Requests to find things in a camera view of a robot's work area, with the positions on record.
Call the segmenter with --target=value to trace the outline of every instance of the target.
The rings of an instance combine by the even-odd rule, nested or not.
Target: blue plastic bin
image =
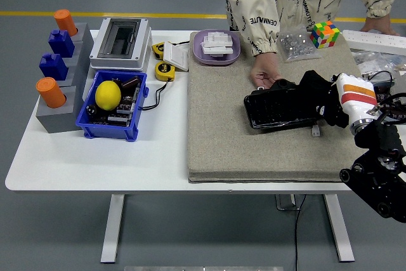
[[[114,126],[103,124],[91,124],[89,123],[89,115],[86,112],[86,106],[94,105],[96,103],[95,94],[97,87],[103,81],[111,81],[112,79],[119,79],[122,82],[128,79],[138,76],[141,79],[140,94],[137,97],[133,117],[129,126]],[[138,121],[140,120],[142,106],[144,99],[148,96],[149,89],[145,86],[147,80],[146,73],[142,72],[126,72],[126,71],[112,71],[112,70],[100,70],[96,73],[93,84],[90,88],[89,94],[83,103],[83,107],[76,119],[76,125],[84,130],[84,136],[86,138],[116,138],[125,139],[129,142],[134,142],[138,136]]]

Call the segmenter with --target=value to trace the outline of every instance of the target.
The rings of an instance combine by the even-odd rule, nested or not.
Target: gray felt mat
[[[321,136],[315,138],[311,128],[264,133],[250,127],[243,100],[255,89],[249,80],[253,58],[241,37],[240,41],[238,60],[225,67],[201,64],[190,50],[190,182],[339,182],[340,170],[365,152],[355,146],[349,128],[322,121]],[[322,58],[289,64],[280,57],[283,77],[299,84],[307,70],[327,80],[340,72],[360,75],[342,35],[334,47],[319,52]]]

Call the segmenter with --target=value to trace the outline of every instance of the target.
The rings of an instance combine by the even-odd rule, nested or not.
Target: white power strip
[[[343,30],[343,36],[351,49],[406,55],[406,37],[351,30]]]

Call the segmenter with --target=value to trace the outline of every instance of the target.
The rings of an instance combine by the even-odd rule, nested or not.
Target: yellow lemon
[[[96,104],[101,109],[113,110],[121,100],[119,85],[113,81],[104,81],[96,89]]]

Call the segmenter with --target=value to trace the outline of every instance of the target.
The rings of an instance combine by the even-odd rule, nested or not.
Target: orange cap
[[[40,79],[36,87],[49,108],[61,107],[66,102],[66,96],[52,77]]]
[[[69,10],[58,10],[53,16],[60,30],[68,31],[69,36],[73,36],[77,33],[74,20],[72,19],[72,16],[70,16]]]

